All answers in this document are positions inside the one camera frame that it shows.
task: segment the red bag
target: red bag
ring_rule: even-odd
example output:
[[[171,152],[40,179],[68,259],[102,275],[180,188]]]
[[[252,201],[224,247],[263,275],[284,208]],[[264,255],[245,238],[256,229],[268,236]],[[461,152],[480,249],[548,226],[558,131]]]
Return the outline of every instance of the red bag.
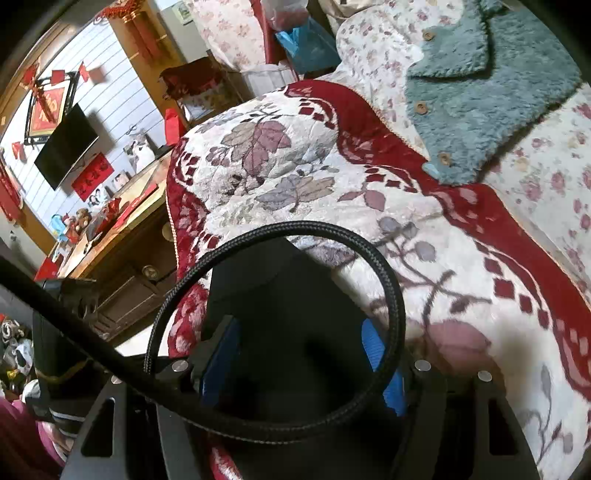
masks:
[[[89,242],[92,242],[102,232],[106,232],[113,226],[119,214],[120,202],[121,199],[119,197],[110,200],[92,219],[86,229],[86,239]]]
[[[181,137],[187,133],[187,129],[181,122],[174,108],[167,108],[164,116],[164,135],[167,145],[176,145]]]

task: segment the black tv screen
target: black tv screen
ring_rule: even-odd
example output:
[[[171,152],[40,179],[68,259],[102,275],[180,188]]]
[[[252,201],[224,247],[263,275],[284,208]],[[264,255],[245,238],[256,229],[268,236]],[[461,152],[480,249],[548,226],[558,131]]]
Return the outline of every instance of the black tv screen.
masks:
[[[35,166],[57,190],[79,158],[98,139],[78,104],[61,120],[35,160]]]

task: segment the toy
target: toy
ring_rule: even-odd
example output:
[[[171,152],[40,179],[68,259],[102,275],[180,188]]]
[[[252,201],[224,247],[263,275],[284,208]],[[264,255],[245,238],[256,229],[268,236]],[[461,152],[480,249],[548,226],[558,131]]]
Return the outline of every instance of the toy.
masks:
[[[90,225],[92,215],[88,211],[88,208],[81,208],[76,212],[76,233],[79,235]]]

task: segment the pink fabric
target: pink fabric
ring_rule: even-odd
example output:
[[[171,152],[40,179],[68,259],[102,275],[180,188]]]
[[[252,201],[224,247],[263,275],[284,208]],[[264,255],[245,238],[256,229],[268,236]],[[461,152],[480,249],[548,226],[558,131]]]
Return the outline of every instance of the pink fabric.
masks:
[[[0,465],[7,480],[53,480],[63,462],[41,424],[17,400],[0,398]]]

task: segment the blanket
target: blanket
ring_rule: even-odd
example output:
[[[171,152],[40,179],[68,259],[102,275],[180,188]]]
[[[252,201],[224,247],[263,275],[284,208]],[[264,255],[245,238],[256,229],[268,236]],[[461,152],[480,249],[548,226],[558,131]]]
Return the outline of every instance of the blanket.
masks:
[[[591,438],[589,306],[490,187],[441,186],[423,162],[334,83],[298,82],[228,110],[173,152],[167,206],[178,276],[269,223],[322,220],[359,233],[397,273],[416,355],[449,373],[491,372],[541,474],[566,479]],[[327,240],[292,241],[385,321],[383,292],[363,261]],[[179,304],[171,356],[198,344],[208,288],[205,278]],[[229,461],[214,448],[212,465],[234,475],[218,478],[240,478]]]

